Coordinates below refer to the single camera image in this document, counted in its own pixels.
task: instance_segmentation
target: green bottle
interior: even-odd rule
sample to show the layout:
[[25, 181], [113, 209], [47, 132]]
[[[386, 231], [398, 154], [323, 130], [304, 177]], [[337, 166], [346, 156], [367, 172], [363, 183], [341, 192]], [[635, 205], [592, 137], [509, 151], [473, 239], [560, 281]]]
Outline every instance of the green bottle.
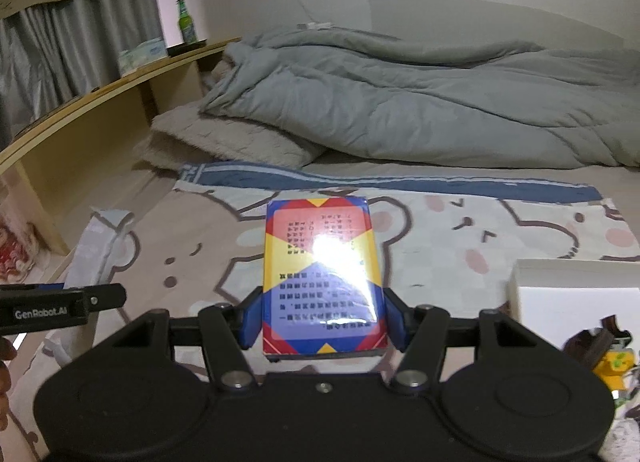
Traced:
[[178, 0], [178, 12], [180, 12], [178, 26], [182, 33], [182, 40], [185, 43], [196, 43], [198, 41], [196, 27], [193, 25], [193, 18], [189, 15], [187, 4], [184, 3], [184, 0]]

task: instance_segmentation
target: pillow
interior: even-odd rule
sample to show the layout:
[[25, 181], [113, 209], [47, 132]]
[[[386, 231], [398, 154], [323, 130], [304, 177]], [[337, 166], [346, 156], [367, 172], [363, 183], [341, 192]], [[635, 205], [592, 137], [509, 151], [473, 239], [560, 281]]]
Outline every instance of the pillow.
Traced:
[[325, 150], [273, 126], [200, 114], [199, 108], [200, 102], [193, 102], [157, 116], [150, 140], [139, 145], [141, 158], [174, 170], [185, 162], [211, 162], [212, 158], [302, 168]]

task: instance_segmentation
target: cartoon print sheet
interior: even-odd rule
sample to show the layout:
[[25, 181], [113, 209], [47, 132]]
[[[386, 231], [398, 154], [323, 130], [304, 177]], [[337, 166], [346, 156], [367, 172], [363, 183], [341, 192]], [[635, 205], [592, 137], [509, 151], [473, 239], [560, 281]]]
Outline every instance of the cartoon print sheet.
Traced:
[[[195, 316], [216, 302], [242, 301], [262, 284], [267, 202], [318, 196], [367, 198], [383, 284], [409, 305], [437, 305], [456, 317], [503, 305], [518, 258], [640, 260], [640, 246], [610, 200], [546, 204], [377, 188], [270, 191], [178, 182], [130, 233], [113, 273], [128, 300], [123, 309], [100, 314], [98, 339], [152, 308]], [[269, 363], [261, 338], [246, 355], [258, 375], [376, 370], [386, 377], [401, 358], [390, 348], [378, 357]], [[177, 349], [176, 357], [206, 376], [199, 349]], [[39, 385], [57, 369], [43, 349], [15, 383], [12, 422], [0, 435], [2, 447], [11, 446], [5, 460], [46, 454], [31, 407]]]

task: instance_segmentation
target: yellow toy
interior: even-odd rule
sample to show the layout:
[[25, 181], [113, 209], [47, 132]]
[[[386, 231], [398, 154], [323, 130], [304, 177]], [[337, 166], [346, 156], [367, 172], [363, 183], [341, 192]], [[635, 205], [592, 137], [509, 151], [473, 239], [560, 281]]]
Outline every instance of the yellow toy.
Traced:
[[626, 390], [623, 377], [635, 364], [633, 350], [610, 350], [593, 369], [593, 373], [602, 379], [612, 392], [623, 391]]

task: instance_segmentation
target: gray comforter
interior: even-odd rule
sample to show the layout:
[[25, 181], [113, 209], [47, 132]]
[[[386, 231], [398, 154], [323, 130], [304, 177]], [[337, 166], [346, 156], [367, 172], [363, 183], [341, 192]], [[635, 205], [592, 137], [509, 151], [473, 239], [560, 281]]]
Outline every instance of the gray comforter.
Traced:
[[231, 44], [203, 110], [365, 158], [480, 168], [640, 162], [640, 52], [430, 48], [334, 28]]

